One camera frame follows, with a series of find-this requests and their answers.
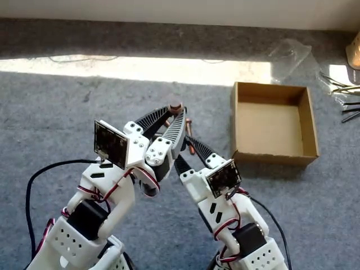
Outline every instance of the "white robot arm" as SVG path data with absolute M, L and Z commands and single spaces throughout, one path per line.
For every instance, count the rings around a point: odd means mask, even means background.
M 224 243 L 208 269 L 287 270 L 266 222 L 240 188 L 234 160 L 225 160 L 194 138 L 185 140 L 206 167 L 196 172 L 179 155 L 175 168 L 209 231 Z M 244 217 L 248 224 L 241 224 Z
M 170 117 L 173 121 L 164 134 L 153 138 Z M 135 178 L 147 196 L 160 191 L 159 182 L 168 176 L 183 147 L 185 120 L 186 109 L 180 105 L 130 121 L 122 132 L 95 121 L 94 150 L 99 162 L 83 172 L 62 216 L 56 222 L 50 220 L 27 269 L 133 269 L 124 245 L 111 233 L 134 204 Z M 102 202 L 108 211 L 100 206 Z

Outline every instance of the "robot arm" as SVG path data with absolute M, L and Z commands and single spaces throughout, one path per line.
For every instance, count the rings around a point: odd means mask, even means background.
M 165 133 L 152 140 L 169 117 Z M 111 232 L 134 204 L 137 178 L 144 193 L 160 191 L 181 150 L 186 110 L 166 106 L 128 122 L 119 131 L 95 121 L 94 150 L 100 156 L 82 174 L 78 191 L 70 199 L 39 248 L 28 269 L 132 269 L 124 245 Z M 112 203 L 104 210 L 99 203 Z
M 196 172 L 181 155 L 175 168 L 215 240 L 224 243 L 208 269 L 286 270 L 269 228 L 247 193 L 232 159 L 225 160 L 206 144 L 186 137 L 205 168 Z M 248 224 L 241 224 L 247 217 Z

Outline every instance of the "cardboard box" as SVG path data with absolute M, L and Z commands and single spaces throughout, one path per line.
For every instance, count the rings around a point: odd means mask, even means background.
M 231 106 L 235 160 L 306 166 L 319 157 L 308 88 L 237 82 Z

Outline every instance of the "copper pin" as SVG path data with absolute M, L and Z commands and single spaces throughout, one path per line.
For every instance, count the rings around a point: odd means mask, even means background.
M 186 118 L 186 133 L 189 137 L 192 137 L 191 122 L 190 118 Z M 195 149 L 191 144 L 189 144 L 189 151 L 191 155 L 195 154 Z

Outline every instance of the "clear plastic bag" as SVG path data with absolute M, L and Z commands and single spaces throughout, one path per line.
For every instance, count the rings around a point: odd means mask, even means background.
M 311 46 L 294 39 L 283 39 L 269 53 L 272 64 L 272 83 L 280 84 L 304 61 L 311 52 Z

